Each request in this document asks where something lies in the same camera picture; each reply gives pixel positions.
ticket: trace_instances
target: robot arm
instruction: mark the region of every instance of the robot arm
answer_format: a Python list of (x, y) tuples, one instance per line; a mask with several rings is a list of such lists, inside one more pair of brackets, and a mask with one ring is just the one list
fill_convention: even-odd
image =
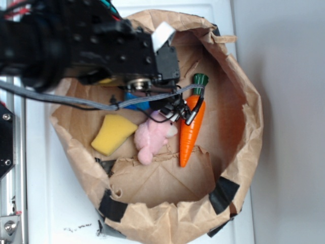
[[(19, 22), (9, 20), (26, 6)], [(147, 95), (175, 93), (180, 78), (175, 48), (165, 42), (154, 51), (151, 34), (134, 29), (110, 0), (25, 0), (1, 11), (0, 74), (19, 76), (40, 93), (64, 77)], [(152, 106), (177, 119), (191, 116), (181, 95)]]

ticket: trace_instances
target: pink plush toy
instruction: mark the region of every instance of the pink plush toy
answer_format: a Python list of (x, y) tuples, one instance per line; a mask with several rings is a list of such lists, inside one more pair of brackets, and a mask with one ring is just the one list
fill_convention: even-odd
[[(157, 121), (166, 119), (158, 111), (154, 111), (151, 117)], [(177, 128), (170, 120), (164, 123), (157, 123), (149, 118), (146, 122), (140, 124), (134, 138), (136, 147), (139, 150), (138, 159), (140, 163), (149, 165), (153, 155), (156, 155), (161, 147), (168, 143), (167, 138), (173, 137), (176, 134)]]

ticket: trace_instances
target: plastic carrot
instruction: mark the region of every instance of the plastic carrot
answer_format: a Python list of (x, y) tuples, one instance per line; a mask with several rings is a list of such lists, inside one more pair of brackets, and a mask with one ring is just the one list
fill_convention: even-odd
[[(194, 84), (206, 85), (209, 81), (209, 77), (205, 74), (195, 74), (194, 75)], [(197, 88), (194, 90), (193, 95), (190, 96), (187, 101), (187, 105), (191, 110), (196, 106), (201, 94), (201, 89)], [(200, 127), (202, 124), (204, 111), (205, 111), (205, 102), (203, 101), (200, 110), (198, 111), (196, 117), (192, 123), (188, 126), (184, 120), (181, 122), (181, 134), (180, 134), (180, 150), (179, 150), (179, 160), (181, 167), (185, 167), (189, 157), (192, 153), (193, 147), (197, 140)]]

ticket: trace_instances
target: sponge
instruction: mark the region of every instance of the sponge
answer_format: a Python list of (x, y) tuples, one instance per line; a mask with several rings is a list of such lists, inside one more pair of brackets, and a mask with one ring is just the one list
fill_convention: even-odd
[(137, 128), (137, 125), (121, 115), (107, 114), (91, 146), (99, 153), (109, 156), (117, 150)]

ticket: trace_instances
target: paper bag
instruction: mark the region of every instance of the paper bag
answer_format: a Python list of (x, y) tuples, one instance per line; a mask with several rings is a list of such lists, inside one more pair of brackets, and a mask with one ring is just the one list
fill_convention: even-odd
[[(177, 49), (181, 87), (192, 83), (194, 73), (209, 76), (207, 108), (187, 166), (178, 166), (178, 136), (150, 166), (137, 161), (133, 136), (109, 157), (94, 151), (90, 143), (107, 111), (55, 106), (51, 121), (76, 177), (107, 225), (142, 243), (187, 243), (208, 232), (212, 235), (241, 211), (257, 167), (263, 132), (260, 96), (235, 58), (227, 55), (225, 43), (236, 38), (218, 36), (217, 27), (206, 19), (158, 10), (129, 19), (147, 32), (163, 21), (177, 30), (172, 45)], [(57, 93), (106, 104), (112, 94), (123, 99), (118, 88), (82, 86), (74, 79), (65, 79)], [(146, 120), (127, 109), (111, 113), (138, 125)], [(110, 177), (98, 163), (109, 160), (117, 160)]]

